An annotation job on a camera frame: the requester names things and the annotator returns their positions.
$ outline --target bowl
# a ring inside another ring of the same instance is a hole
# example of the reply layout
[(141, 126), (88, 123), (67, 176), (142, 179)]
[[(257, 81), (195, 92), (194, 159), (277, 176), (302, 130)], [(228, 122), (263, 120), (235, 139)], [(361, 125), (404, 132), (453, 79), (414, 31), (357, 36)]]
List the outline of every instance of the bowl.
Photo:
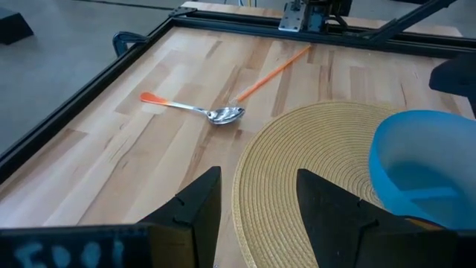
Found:
[(370, 180), (384, 207), (449, 229), (476, 228), (476, 121), (400, 112), (373, 137)]

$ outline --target black cable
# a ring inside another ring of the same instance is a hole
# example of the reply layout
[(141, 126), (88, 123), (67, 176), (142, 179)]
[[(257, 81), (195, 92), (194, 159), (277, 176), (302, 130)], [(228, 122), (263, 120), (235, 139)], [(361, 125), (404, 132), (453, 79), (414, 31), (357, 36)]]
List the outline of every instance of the black cable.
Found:
[(84, 1), (88, 3), (98, 3), (98, 4), (113, 4), (113, 5), (119, 5), (124, 7), (140, 7), (140, 8), (148, 8), (148, 9), (156, 9), (156, 10), (174, 10), (172, 7), (156, 7), (156, 6), (149, 6), (145, 4), (126, 4), (126, 3), (117, 3), (117, 2), (103, 1), (103, 0), (72, 0), (72, 1)]

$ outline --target spoon handle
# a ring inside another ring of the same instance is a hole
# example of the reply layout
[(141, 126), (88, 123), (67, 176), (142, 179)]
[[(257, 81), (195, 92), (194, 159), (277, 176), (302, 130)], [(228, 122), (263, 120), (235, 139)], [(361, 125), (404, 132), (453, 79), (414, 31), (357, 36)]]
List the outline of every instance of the spoon handle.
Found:
[(187, 104), (182, 104), (182, 103), (176, 103), (173, 101), (168, 101), (164, 98), (161, 98), (159, 96), (156, 96), (150, 92), (144, 92), (141, 94), (141, 101), (147, 102), (147, 103), (153, 103), (153, 104), (159, 104), (159, 105), (165, 105), (165, 106), (172, 106), (172, 107), (177, 107), (177, 108), (182, 108), (182, 109), (189, 109), (192, 111), (200, 112), (203, 114), (207, 114), (207, 110), (198, 108), (195, 106), (190, 106)]

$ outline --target wood plank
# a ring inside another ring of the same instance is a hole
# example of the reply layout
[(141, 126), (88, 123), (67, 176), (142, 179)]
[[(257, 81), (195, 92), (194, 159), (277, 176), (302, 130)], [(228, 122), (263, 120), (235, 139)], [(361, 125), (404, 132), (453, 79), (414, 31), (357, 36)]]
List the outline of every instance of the wood plank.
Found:
[[(281, 12), (188, 2), (188, 7), (280, 17)], [(383, 22), (346, 18), (354, 25)], [(460, 35), (455, 28), (412, 31)], [(215, 127), (192, 112), (141, 103), (141, 92), (218, 108), (308, 44), (174, 28), (0, 186), (0, 226), (133, 223), (212, 165), (222, 166), (219, 267), (245, 267), (233, 221), (231, 186), (239, 156), (264, 124), (325, 100), (435, 109), (473, 118), (466, 98), (428, 88), (441, 60), (312, 44), (242, 104), (237, 124)]]

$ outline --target woven placemat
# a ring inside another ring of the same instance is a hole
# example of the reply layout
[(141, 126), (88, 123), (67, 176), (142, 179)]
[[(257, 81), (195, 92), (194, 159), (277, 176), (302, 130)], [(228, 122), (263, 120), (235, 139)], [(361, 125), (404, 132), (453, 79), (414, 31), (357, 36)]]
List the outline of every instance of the woven placemat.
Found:
[(233, 187), (235, 230), (249, 267), (317, 266), (299, 212), (298, 168), (382, 207), (367, 157), (377, 126), (395, 112), (362, 103), (317, 103), (281, 115), (250, 141)]

